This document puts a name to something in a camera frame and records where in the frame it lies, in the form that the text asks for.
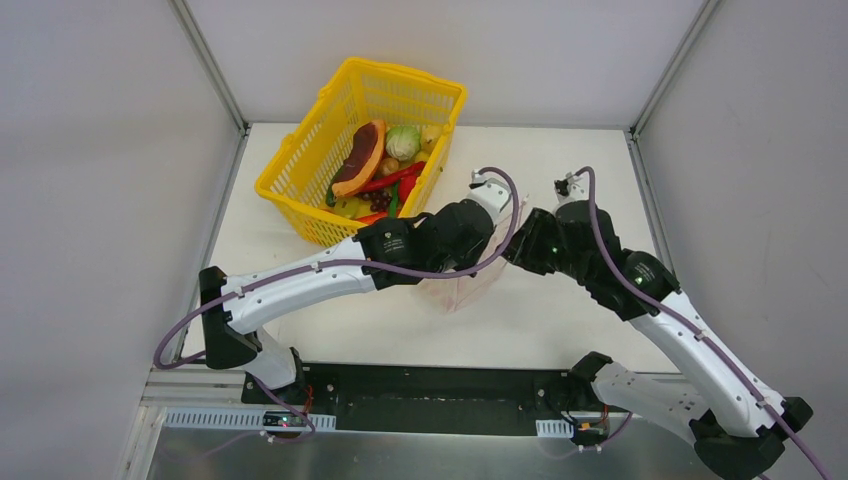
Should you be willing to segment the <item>clear pink-dotted zip bag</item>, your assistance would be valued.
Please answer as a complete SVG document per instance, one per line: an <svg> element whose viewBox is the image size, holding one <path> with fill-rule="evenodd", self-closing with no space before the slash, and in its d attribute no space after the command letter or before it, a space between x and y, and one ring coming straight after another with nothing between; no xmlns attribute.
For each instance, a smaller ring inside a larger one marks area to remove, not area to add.
<svg viewBox="0 0 848 480"><path fill-rule="evenodd" d="M512 207L508 205L495 223L495 231L481 260L490 257L504 241L511 221ZM502 276L507 261L498 257L478 271L475 276L449 280L425 279L412 289L412 298L430 313L447 315L469 307L490 289Z"/></svg>

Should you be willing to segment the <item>yellow plastic basket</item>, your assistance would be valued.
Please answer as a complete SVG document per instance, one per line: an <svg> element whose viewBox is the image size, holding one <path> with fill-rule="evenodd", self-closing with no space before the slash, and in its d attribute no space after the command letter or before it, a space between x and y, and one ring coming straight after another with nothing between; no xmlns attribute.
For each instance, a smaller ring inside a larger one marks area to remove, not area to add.
<svg viewBox="0 0 848 480"><path fill-rule="evenodd" d="M467 99L464 85L408 66L359 57L346 59L297 129L255 182L304 240L330 246L353 234L360 223L331 212L330 181L350 153L355 131L370 120L390 127L439 125L442 136L430 153L407 203L411 217L426 206L449 158L453 132Z"/></svg>

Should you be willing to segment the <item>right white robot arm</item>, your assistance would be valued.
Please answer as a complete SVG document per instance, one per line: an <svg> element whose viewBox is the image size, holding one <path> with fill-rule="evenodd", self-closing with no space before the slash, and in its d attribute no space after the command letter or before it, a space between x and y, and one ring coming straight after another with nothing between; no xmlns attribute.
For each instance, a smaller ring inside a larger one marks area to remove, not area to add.
<svg viewBox="0 0 848 480"><path fill-rule="evenodd" d="M722 479L754 479L785 451L791 433L813 415L800 397L768 387L715 338L676 277L653 255L621 247L609 215L597 220L576 201L555 212L535 208L504 253L512 265L539 274L562 273L598 305L648 338L686 378L662 384L598 352L568 373L569 400L583 410L603 402L673 433Z"/></svg>

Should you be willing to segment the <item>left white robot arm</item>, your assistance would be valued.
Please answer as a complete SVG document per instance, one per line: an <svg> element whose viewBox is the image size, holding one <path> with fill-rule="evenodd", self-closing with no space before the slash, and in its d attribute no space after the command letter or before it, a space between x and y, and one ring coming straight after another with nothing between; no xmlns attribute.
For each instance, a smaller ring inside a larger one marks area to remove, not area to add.
<svg viewBox="0 0 848 480"><path fill-rule="evenodd" d="M295 349L282 348L264 329L288 313L340 296L368 293L450 270L475 266L502 210L467 197L435 214L383 218L323 252L274 270L228 276L199 273L205 362L214 370L242 367L281 404L305 390Z"/></svg>

